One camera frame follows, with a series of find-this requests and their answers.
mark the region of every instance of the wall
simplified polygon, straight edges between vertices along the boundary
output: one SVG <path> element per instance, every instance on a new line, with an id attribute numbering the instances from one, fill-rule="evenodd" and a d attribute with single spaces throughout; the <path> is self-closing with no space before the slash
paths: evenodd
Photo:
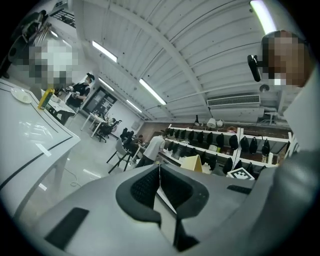
<path id="1" fill-rule="evenodd" d="M 123 129 L 126 127 L 128 128 L 128 131 L 134 131 L 134 134 L 137 134 L 144 123 L 143 120 L 141 120 L 136 114 L 129 110 L 119 100 L 117 100 L 110 108 L 108 115 L 110 118 L 122 120 L 122 122 L 118 125 L 116 131 L 112 133 L 117 137 L 119 137 L 122 134 Z M 137 130 L 131 128 L 134 122 L 139 122 L 139 127 Z"/>

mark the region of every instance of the white plate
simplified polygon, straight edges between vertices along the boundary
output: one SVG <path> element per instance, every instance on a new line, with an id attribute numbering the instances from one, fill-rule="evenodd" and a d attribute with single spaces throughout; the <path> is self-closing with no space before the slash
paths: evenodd
<path id="1" fill-rule="evenodd" d="M 26 104 L 30 104 L 32 102 L 31 97 L 23 89 L 11 88 L 11 94 L 20 102 Z"/>

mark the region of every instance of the black mesh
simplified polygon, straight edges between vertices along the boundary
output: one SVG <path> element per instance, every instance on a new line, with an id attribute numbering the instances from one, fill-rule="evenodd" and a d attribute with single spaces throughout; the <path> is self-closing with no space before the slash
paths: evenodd
<path id="1" fill-rule="evenodd" d="M 153 209 L 159 185 L 159 171 L 155 169 L 143 178 L 137 180 L 132 185 L 130 192 L 133 198 L 139 203 Z"/>
<path id="2" fill-rule="evenodd" d="M 177 209 L 193 194 L 192 186 L 168 171 L 161 171 L 161 188 L 174 209 Z"/>

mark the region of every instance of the door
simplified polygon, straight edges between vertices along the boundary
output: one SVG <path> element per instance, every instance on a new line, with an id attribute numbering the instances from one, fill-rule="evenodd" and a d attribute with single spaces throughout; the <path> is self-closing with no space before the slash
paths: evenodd
<path id="1" fill-rule="evenodd" d="M 90 102 L 84 107 L 84 110 L 87 113 L 92 113 L 99 102 L 106 96 L 106 93 L 102 90 L 99 90 L 93 97 L 90 99 Z"/>

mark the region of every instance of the ceiling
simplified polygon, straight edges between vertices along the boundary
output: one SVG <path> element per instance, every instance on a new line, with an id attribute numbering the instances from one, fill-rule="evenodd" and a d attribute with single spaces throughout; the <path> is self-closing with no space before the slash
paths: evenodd
<path id="1" fill-rule="evenodd" d="M 73 0 L 73 12 L 99 75 L 145 120 L 208 119 L 208 98 L 239 94 L 260 94 L 262 106 L 284 108 L 297 93 L 260 93 L 263 83 L 254 81 L 247 56 L 258 54 L 264 31 L 247 0 Z M 117 63 L 92 41 L 117 56 Z"/>

